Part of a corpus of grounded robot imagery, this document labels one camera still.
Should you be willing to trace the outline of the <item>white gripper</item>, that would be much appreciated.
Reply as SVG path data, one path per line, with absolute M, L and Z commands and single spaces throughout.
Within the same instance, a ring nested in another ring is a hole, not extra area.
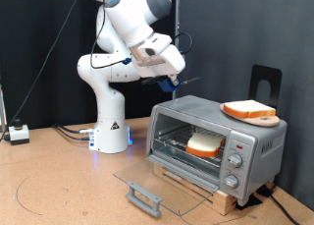
M 154 32 L 134 49 L 134 66 L 142 78 L 169 76 L 177 86 L 185 61 L 168 35 Z

